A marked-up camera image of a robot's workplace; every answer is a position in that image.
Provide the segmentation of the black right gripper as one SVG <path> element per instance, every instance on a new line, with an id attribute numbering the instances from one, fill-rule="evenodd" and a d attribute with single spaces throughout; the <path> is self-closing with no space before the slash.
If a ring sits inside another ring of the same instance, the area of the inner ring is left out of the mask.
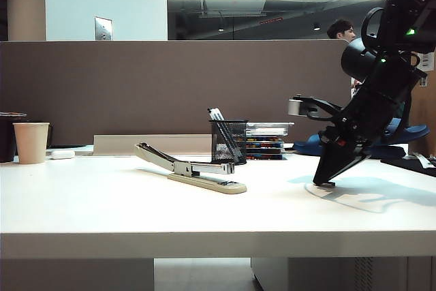
<path id="1" fill-rule="evenodd" d="M 405 151 L 391 141 L 394 119 L 401 99 L 361 88 L 350 103 L 330 118 L 332 126 L 318 133 L 322 154 L 313 178 L 315 185 L 331 180 L 370 158 L 371 155 L 404 155 Z"/>

